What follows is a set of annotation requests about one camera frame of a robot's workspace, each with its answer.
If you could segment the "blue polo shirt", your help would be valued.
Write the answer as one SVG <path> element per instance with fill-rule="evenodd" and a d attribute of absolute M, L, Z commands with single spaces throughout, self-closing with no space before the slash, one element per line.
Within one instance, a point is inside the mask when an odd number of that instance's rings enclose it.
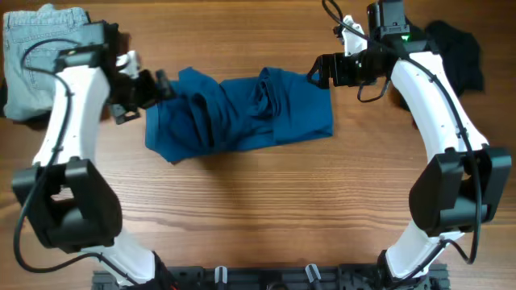
<path fill-rule="evenodd" d="M 176 96 L 147 109 L 145 131 L 146 147 L 170 163 L 334 134 L 329 90 L 302 74 L 263 68 L 217 82 L 186 68 L 170 85 Z"/>

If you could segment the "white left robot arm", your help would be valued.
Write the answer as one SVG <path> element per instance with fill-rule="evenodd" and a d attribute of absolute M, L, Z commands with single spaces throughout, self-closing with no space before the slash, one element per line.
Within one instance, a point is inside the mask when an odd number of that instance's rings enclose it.
<path fill-rule="evenodd" d="M 117 24 L 89 23 L 81 31 L 84 39 L 69 40 L 49 71 L 56 94 L 44 141 L 32 165 L 12 180 L 21 206 L 15 259 L 26 271 L 43 272 L 22 255 L 21 231 L 29 222 L 44 247 L 68 254 L 70 263 L 96 260 L 118 288 L 175 289 L 157 253 L 123 229 L 119 199 L 94 163 L 104 110 L 122 124 L 175 93 L 163 71 L 143 70 L 135 52 L 121 52 Z"/>

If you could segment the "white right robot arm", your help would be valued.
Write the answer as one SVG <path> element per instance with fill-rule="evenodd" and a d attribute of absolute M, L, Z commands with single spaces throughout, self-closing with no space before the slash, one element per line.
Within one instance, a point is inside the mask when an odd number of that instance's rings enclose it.
<path fill-rule="evenodd" d="M 343 51 L 319 56 L 308 81 L 321 89 L 363 88 L 384 78 L 401 94 L 427 152 L 427 165 L 410 190 L 410 223 L 381 253 L 378 284 L 415 285 L 465 234 L 472 235 L 472 245 L 462 258 L 474 263 L 481 227 L 493 219 L 509 178 L 510 153 L 491 147 L 472 124 L 447 79 L 437 44 L 412 28 L 403 2 L 371 3 L 367 31 L 336 2 L 322 7 L 335 21 Z"/>

